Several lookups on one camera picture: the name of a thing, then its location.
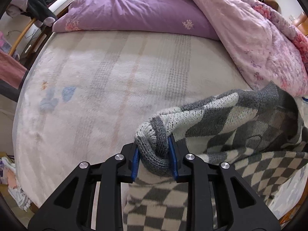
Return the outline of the grey white checkered cardigan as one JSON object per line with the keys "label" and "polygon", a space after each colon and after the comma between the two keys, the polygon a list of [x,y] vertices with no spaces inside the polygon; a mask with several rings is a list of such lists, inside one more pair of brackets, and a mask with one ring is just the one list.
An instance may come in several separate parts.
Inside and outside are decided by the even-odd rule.
{"label": "grey white checkered cardigan", "polygon": [[172,179],[169,136],[206,163],[234,165],[266,204],[307,164],[307,128],[298,105],[275,84],[160,111],[135,135],[141,163],[124,207],[125,230],[186,228],[188,185]]}

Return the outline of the pile of clothes on floor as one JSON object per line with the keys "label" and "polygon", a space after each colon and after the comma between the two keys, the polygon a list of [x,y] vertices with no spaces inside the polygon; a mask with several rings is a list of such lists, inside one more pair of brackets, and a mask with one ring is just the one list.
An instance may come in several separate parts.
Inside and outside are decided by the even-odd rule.
{"label": "pile of clothes on floor", "polygon": [[17,180],[16,165],[6,155],[1,156],[1,184],[8,186],[8,193],[20,209],[27,211],[30,208],[32,201]]}

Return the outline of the dark clothes on chair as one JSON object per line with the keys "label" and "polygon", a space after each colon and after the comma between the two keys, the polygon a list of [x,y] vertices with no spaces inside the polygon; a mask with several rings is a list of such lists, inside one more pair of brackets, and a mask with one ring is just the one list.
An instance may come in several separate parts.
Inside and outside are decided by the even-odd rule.
{"label": "dark clothes on chair", "polygon": [[57,17],[49,9],[49,5],[56,0],[11,0],[6,14],[14,18],[18,15],[24,15],[32,19],[36,19],[35,25],[40,27],[42,24],[51,27]]}

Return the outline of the white fleece bed blanket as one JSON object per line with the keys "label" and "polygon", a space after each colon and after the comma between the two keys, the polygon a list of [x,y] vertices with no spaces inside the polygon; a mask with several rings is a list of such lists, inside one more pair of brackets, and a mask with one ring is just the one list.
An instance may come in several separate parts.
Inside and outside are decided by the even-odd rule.
{"label": "white fleece bed blanket", "polygon": [[136,31],[53,34],[18,100],[19,183],[40,207],[79,162],[118,153],[157,111],[248,88],[213,40]]}

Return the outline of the maroon cloth at left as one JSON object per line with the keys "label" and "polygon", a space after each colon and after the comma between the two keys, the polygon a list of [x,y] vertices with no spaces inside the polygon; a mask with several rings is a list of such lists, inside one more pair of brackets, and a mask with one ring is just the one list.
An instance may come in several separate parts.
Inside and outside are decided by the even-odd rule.
{"label": "maroon cloth at left", "polygon": [[27,69],[8,54],[0,53],[0,79],[18,89],[22,84]]}

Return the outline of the pink floral quilt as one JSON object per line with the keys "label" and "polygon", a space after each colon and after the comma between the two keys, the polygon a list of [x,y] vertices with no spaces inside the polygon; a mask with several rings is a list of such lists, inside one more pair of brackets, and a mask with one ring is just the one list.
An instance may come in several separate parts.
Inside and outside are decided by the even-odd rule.
{"label": "pink floral quilt", "polygon": [[193,0],[252,89],[307,95],[307,37],[258,0]]}

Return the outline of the wooden headboard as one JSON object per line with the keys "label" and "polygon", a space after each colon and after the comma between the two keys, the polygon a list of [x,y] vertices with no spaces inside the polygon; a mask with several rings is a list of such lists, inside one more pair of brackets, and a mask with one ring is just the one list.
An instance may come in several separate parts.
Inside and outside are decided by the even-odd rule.
{"label": "wooden headboard", "polygon": [[308,36],[308,18],[305,12],[302,12],[292,24],[297,27],[306,37]]}

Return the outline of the purple floral quilt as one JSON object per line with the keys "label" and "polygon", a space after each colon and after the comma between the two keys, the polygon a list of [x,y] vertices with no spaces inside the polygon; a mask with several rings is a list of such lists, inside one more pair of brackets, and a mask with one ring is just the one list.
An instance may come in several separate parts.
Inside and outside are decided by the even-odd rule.
{"label": "purple floral quilt", "polygon": [[192,0],[73,0],[52,30],[150,31],[219,39]]}

